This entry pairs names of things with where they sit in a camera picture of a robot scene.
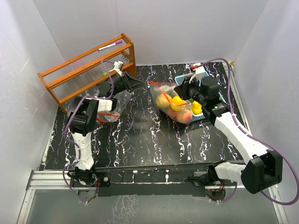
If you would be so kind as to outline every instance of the blue basket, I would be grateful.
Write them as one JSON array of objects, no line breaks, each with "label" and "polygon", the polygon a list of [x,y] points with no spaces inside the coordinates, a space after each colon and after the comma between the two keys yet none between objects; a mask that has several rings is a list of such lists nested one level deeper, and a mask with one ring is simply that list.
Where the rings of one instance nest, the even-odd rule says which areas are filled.
[{"label": "blue basket", "polygon": [[[184,81],[184,78],[185,78],[185,77],[192,76],[192,75],[194,75],[194,73],[190,73],[190,74],[186,74],[186,75],[182,75],[182,76],[176,76],[176,77],[174,78],[174,80],[176,81],[176,84],[177,84],[177,85],[181,85],[182,82]],[[206,76],[209,76],[209,75],[208,75],[207,73],[205,73],[201,78],[206,77]],[[219,97],[220,97],[220,99],[221,99],[223,102],[226,103],[226,101],[224,100],[224,98],[223,98],[223,96],[221,95],[220,92],[219,92]],[[191,122],[194,122],[194,121],[197,121],[197,120],[202,120],[202,119],[204,119],[204,118],[205,118],[205,116],[204,116],[203,113],[200,113],[200,114],[195,115],[195,114],[193,114],[193,112],[192,112],[192,120],[191,120]]]}]

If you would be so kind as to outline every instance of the peach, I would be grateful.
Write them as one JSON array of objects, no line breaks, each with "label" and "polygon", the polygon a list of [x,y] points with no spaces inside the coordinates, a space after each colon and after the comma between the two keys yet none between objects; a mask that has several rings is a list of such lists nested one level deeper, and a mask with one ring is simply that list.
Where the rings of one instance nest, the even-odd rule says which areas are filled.
[{"label": "peach", "polygon": [[176,120],[177,119],[177,112],[174,111],[171,107],[168,108],[166,113],[171,119]]},{"label": "peach", "polygon": [[179,123],[188,124],[192,120],[192,113],[189,110],[185,110],[178,113],[177,120]]}]

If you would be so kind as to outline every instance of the orange object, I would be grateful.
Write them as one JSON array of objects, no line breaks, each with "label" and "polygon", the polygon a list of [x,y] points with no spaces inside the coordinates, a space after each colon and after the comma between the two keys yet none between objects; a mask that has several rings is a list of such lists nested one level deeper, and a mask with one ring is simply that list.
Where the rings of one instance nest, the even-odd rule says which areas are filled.
[{"label": "orange object", "polygon": [[160,85],[164,84],[163,82],[154,82],[154,81],[150,81],[149,82],[150,85],[153,85],[155,87],[157,87],[160,92],[165,96],[165,98],[168,100],[169,103],[171,103],[171,98],[169,99],[167,96],[169,96],[168,94],[166,94],[161,88]]},{"label": "orange object", "polygon": [[176,119],[177,119],[178,112],[174,111],[171,107],[168,107],[168,109],[167,109],[167,115],[168,115],[171,119],[176,120]]},{"label": "orange object", "polygon": [[[118,118],[119,115],[118,114],[111,114],[111,113],[104,113],[104,112],[98,112],[98,115],[108,115],[108,116],[112,116],[112,117],[115,117],[115,118]],[[103,122],[103,123],[108,123],[107,121],[103,121],[101,118],[99,118],[97,116],[97,120],[100,121],[100,122]]]},{"label": "orange object", "polygon": [[[120,40],[123,44],[98,51],[98,49]],[[48,71],[38,73],[38,76],[51,96],[67,114],[65,104],[69,100],[109,78],[108,75],[105,75],[106,72],[101,65],[102,60],[121,60],[124,62],[122,70],[137,77],[134,45],[124,33]],[[107,64],[108,70],[113,67],[113,64]],[[116,71],[110,72],[111,76],[115,74],[117,74]]]},{"label": "orange object", "polygon": [[191,111],[185,110],[184,112],[179,112],[177,115],[177,120],[179,123],[188,124],[192,120]]}]

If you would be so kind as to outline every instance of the yellow fruit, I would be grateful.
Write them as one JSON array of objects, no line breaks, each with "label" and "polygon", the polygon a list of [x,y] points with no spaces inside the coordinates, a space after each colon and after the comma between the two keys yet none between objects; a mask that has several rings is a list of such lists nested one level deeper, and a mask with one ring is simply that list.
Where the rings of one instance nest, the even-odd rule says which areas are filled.
[{"label": "yellow fruit", "polygon": [[191,110],[192,110],[193,114],[195,114],[195,115],[202,113],[201,105],[196,101],[194,101],[192,103]]},{"label": "yellow fruit", "polygon": [[182,100],[179,96],[175,96],[174,98],[172,98],[170,106],[174,111],[180,112],[185,108],[186,104],[186,101]]},{"label": "yellow fruit", "polygon": [[158,107],[166,108],[170,105],[171,96],[169,96],[168,94],[165,94],[165,95],[161,94],[161,95],[157,96],[156,104],[157,104]]}]

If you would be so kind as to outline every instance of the orange wooden rack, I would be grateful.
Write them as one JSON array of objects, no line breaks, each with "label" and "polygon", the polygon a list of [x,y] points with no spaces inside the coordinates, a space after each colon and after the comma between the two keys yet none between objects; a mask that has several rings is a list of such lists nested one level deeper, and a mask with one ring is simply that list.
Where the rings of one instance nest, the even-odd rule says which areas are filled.
[{"label": "orange wooden rack", "polygon": [[[114,45],[104,51],[98,51],[98,49],[119,40],[122,40],[122,44],[119,46]],[[67,101],[109,78],[102,72],[101,61],[119,60],[120,57],[126,59],[123,61],[123,70],[136,77],[134,45],[124,33],[48,71],[38,73],[38,76],[61,109],[67,113],[65,107]],[[111,76],[115,74],[116,71],[110,72]]]}]

